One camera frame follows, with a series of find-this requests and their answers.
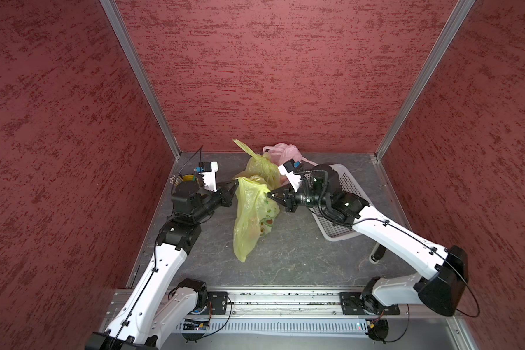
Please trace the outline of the green plastic bag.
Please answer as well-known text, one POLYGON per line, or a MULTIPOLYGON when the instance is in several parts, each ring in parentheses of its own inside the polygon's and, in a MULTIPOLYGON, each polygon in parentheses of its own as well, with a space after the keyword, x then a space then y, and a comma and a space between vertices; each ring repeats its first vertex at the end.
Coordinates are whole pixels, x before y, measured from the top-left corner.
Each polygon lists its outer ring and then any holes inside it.
POLYGON ((240 262, 245 262, 259 239, 272 231, 280 209, 276 202, 268 198, 271 190, 262 177, 240 176, 237 181, 233 251, 240 262))
POLYGON ((238 173, 235 178, 259 176, 265 180, 271 190, 275 190, 281 186, 281 174, 279 173, 278 166, 271 162, 270 155, 266 153, 259 155, 245 143, 237 139, 234 139, 233 142, 250 156, 245 170, 238 173))

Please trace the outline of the pink plastic bag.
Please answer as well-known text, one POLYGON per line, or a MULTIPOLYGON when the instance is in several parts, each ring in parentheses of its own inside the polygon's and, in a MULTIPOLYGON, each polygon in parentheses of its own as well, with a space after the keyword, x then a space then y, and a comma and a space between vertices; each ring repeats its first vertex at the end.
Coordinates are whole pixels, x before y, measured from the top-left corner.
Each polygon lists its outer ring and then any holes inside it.
POLYGON ((303 157, 299 149, 293 144, 279 143, 274 146, 266 146, 263 148, 263 152, 270 156, 271 163, 278 166, 282 185, 292 183, 291 180, 295 179, 295 175, 287 175, 285 172, 284 164, 290 160, 294 160, 295 163, 303 161, 312 166, 317 166, 317 163, 303 157))

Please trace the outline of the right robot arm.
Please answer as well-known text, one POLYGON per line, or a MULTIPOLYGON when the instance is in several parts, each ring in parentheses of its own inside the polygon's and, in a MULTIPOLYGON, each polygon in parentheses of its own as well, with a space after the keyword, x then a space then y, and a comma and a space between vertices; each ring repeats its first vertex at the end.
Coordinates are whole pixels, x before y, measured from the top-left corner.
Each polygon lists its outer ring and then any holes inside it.
POLYGON ((303 206, 315 209, 329 223, 373 239, 414 269, 410 276, 370 280, 360 294, 360 307, 366 314, 383 314, 399 304, 423 305, 441 316, 455 314, 468 288, 468 256, 463 249, 430 242, 389 219, 360 195, 342 190, 338 172, 328 164, 303 170, 300 163, 289 160, 278 170, 288 182, 268 198, 288 212, 303 206))

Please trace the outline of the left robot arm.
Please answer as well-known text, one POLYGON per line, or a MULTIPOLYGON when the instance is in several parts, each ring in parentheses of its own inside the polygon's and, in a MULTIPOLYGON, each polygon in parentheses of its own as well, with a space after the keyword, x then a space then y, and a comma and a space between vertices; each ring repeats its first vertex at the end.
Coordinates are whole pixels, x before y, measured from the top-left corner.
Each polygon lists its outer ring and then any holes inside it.
POLYGON ((201 225, 220 207, 230 207, 239 183, 221 182, 214 190, 182 182, 172 195, 172 215, 160 229, 153 256, 119 314, 102 332, 94 332, 86 349, 158 349, 192 311, 208 303, 204 282, 185 279, 162 301, 177 271, 201 234, 201 225))

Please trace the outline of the yellow pencil cup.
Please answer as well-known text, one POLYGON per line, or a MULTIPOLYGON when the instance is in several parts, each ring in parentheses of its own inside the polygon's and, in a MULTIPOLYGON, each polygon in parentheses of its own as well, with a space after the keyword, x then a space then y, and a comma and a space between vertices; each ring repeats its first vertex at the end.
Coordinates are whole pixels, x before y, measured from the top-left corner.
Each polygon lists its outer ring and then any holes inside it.
POLYGON ((182 182, 198 182, 198 180, 196 179, 196 176, 192 174, 187 174, 187 175, 175 174, 170 177, 169 182, 171 185, 179 185, 182 182))

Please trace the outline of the white plastic basket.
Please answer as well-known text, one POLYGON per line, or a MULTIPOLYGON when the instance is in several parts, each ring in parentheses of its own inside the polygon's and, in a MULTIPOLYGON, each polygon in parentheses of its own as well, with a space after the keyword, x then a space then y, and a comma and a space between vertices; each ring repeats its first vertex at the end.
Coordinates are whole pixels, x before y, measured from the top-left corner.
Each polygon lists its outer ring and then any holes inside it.
POLYGON ((370 201, 348 169, 340 164, 320 164, 306 179, 307 202, 325 239, 338 242, 360 236, 352 225, 370 201))

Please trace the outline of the black white marker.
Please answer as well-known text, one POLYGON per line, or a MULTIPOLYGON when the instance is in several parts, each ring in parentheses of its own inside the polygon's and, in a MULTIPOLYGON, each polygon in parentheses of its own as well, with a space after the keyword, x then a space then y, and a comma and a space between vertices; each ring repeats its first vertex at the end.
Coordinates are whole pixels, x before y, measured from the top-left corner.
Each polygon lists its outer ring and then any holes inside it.
POLYGON ((377 243, 370 254, 370 262, 373 264, 377 264, 384 257, 385 253, 386 248, 383 245, 377 243))

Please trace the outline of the aluminium front rail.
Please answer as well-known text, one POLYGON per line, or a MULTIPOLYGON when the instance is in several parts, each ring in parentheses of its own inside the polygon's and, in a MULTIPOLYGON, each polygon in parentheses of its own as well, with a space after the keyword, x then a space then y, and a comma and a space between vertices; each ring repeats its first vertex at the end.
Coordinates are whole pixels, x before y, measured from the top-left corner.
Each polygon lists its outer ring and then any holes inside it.
POLYGON ((216 317, 232 319, 443 319, 426 306, 400 304, 373 315, 363 310, 357 297, 361 287, 264 287, 221 286, 209 287, 208 296, 226 293, 212 307, 216 317))

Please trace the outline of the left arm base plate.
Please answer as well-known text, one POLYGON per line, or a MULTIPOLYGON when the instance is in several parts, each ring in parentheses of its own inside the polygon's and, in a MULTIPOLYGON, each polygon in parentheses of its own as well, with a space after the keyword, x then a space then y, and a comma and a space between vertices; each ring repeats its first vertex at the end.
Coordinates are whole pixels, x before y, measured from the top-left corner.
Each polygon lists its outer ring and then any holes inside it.
POLYGON ((208 291, 201 293, 200 306, 197 306, 191 315, 224 315, 227 311, 227 292, 208 291))

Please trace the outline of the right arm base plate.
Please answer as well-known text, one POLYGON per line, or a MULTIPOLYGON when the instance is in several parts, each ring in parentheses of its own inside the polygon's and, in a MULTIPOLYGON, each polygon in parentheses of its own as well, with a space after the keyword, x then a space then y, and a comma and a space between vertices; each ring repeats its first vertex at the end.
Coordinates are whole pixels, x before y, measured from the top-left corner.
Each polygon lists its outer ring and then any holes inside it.
POLYGON ((383 306, 372 295, 362 296, 362 293, 339 293, 340 304, 345 316, 397 316, 400 315, 398 305, 383 306))

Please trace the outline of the left aluminium corner post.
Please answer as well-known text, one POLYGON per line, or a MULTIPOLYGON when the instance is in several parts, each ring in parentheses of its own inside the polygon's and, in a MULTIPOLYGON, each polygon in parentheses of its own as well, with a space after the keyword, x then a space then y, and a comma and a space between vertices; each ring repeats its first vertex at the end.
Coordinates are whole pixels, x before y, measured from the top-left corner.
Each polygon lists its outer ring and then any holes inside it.
POLYGON ((153 115, 160 127, 166 143, 169 145, 175 159, 178 160, 182 151, 177 143, 174 133, 171 130, 171 127, 169 126, 166 115, 163 112, 163 108, 156 96, 154 87, 147 76, 147 72, 141 62, 137 49, 135 48, 131 36, 128 33, 128 29, 126 28, 116 1, 100 0, 100 3, 110 25, 112 26, 113 31, 115 32, 115 36, 118 39, 122 51, 124 52, 125 57, 132 68, 139 86, 144 93, 145 98, 147 99, 150 109, 153 112, 153 115))

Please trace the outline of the aluminium corner post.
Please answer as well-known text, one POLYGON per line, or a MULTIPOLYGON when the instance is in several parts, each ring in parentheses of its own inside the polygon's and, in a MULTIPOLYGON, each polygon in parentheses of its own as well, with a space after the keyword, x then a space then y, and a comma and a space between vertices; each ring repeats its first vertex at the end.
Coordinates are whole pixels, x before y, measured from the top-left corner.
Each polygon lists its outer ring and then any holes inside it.
POLYGON ((177 143, 174 133, 171 130, 171 127, 169 126, 166 115, 163 112, 163 108, 156 96, 154 87, 147 76, 147 72, 141 62, 137 49, 135 48, 131 36, 128 33, 128 29, 126 28, 116 1, 100 0, 100 3, 110 25, 112 26, 113 31, 115 32, 115 36, 118 39, 122 51, 124 52, 125 57, 132 68, 139 86, 144 93, 145 98, 147 99, 150 109, 153 112, 153 115, 160 127, 166 143, 169 145, 175 159, 178 160, 182 151, 177 143))
POLYGON ((407 96, 405 97, 401 108, 395 116, 385 137, 379 144, 375 152, 375 158, 378 163, 382 162, 396 135, 401 130, 404 122, 408 118, 415 103, 418 101, 421 93, 426 88, 431 76, 434 74, 437 66, 442 61, 447 49, 453 42, 457 32, 465 22, 469 12, 472 10, 475 0, 459 0, 456 2, 448 20, 442 28, 433 48, 427 56, 417 78, 412 84, 407 96))

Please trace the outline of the right aluminium corner post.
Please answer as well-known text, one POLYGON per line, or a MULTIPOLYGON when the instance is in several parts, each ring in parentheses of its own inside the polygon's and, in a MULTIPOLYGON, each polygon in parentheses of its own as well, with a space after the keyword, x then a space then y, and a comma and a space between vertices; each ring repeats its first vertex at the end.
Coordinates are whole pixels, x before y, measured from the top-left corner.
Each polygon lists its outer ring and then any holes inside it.
POLYGON ((442 61, 447 49, 453 42, 457 32, 465 22, 469 12, 472 10, 475 0, 459 0, 456 2, 448 20, 442 28, 433 48, 427 56, 417 78, 412 84, 407 96, 405 97, 401 108, 395 116, 385 137, 379 144, 375 152, 375 158, 378 163, 382 162, 396 135, 401 130, 404 122, 408 118, 415 103, 418 101, 421 93, 426 88, 431 76, 434 74, 437 66, 442 61))

